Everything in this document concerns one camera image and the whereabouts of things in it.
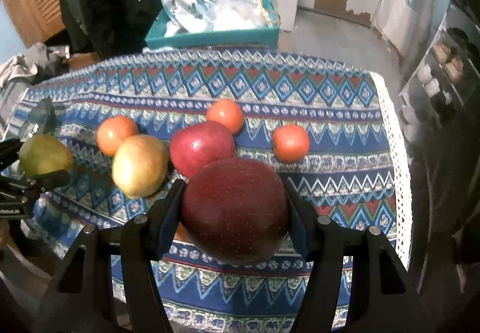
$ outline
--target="yellow pear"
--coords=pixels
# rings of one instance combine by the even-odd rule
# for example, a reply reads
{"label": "yellow pear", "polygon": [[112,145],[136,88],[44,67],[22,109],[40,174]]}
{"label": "yellow pear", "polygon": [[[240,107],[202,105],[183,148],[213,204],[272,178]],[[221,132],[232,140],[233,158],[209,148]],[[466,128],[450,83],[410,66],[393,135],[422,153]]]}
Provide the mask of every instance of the yellow pear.
{"label": "yellow pear", "polygon": [[131,136],[121,144],[113,159],[113,182],[129,198],[150,196],[165,180],[168,159],[168,151],[159,139]]}

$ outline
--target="gray floor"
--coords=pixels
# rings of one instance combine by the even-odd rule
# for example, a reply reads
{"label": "gray floor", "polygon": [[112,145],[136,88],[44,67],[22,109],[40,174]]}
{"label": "gray floor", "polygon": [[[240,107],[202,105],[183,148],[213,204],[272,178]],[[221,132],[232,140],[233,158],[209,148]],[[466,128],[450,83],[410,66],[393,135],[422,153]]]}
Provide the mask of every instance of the gray floor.
{"label": "gray floor", "polygon": [[298,10],[295,29],[282,33],[280,51],[321,56],[382,75],[395,107],[401,77],[398,58],[372,29],[345,20]]}

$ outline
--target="red apple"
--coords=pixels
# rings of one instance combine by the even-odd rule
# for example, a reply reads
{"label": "red apple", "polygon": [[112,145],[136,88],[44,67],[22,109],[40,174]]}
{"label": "red apple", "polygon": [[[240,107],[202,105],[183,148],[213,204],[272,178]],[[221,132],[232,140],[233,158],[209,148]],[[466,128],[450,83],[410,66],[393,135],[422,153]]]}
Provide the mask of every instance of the red apple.
{"label": "red apple", "polygon": [[170,158],[178,173],[192,177],[205,165],[235,156],[232,133],[217,122],[194,124],[174,133]]}
{"label": "red apple", "polygon": [[289,226],[279,175],[262,162],[242,158],[214,162],[192,177],[180,217],[198,248],[234,265],[267,261]]}

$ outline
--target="patterned tablecloth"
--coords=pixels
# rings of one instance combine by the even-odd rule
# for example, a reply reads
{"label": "patterned tablecloth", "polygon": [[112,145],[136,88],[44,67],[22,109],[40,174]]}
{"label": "patterned tablecloth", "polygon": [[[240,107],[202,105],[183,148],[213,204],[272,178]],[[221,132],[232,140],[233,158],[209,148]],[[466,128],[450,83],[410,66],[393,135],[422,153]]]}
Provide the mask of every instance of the patterned tablecloth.
{"label": "patterned tablecloth", "polygon": [[[56,135],[71,149],[75,169],[71,184],[43,196],[27,224],[60,256],[85,223],[122,224],[148,210],[179,176],[169,175],[154,198],[126,198],[112,183],[111,159],[95,145],[102,120],[124,114],[141,132],[169,140],[176,130],[205,120],[215,98],[231,98],[246,116],[235,137],[239,156],[269,164],[319,214],[342,226],[377,225],[408,264],[407,158],[385,83],[375,73],[320,58],[248,51],[126,56],[29,89],[14,111],[10,135],[46,96],[54,102]],[[285,123],[301,125],[310,138],[308,155],[296,164],[279,163],[272,153],[272,132]],[[270,261],[247,267],[222,264],[193,244],[174,241],[153,266],[169,317],[214,332],[287,332],[311,270],[289,239]],[[351,267],[345,257],[334,326],[345,322]],[[112,270],[115,295],[124,299],[118,256]]]}

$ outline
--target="table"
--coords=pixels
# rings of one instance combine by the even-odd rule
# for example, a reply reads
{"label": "table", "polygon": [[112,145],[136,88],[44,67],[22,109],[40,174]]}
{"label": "table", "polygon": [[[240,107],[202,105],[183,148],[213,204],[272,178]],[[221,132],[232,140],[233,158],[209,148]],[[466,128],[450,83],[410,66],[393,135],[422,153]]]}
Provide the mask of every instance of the table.
{"label": "table", "polygon": [[[393,104],[380,75],[322,58],[234,50],[175,50],[102,61],[43,82],[15,108],[15,135],[46,96],[56,110],[56,136],[72,151],[72,181],[38,201],[27,222],[59,256],[86,223],[117,226],[145,212],[179,177],[152,198],[128,199],[113,185],[111,159],[99,153],[95,129],[124,114],[142,133],[168,141],[178,129],[205,120],[216,98],[237,101],[245,114],[237,155],[269,164],[321,215],[342,226],[375,224],[409,263],[411,192],[407,156]],[[279,163],[273,130],[304,127],[310,151],[299,163]],[[311,264],[287,238],[269,261],[229,266],[193,244],[174,241],[153,262],[169,318],[203,331],[288,331],[308,283]],[[125,300],[119,257],[112,257],[114,294]],[[351,258],[344,260],[334,327],[345,323]]]}

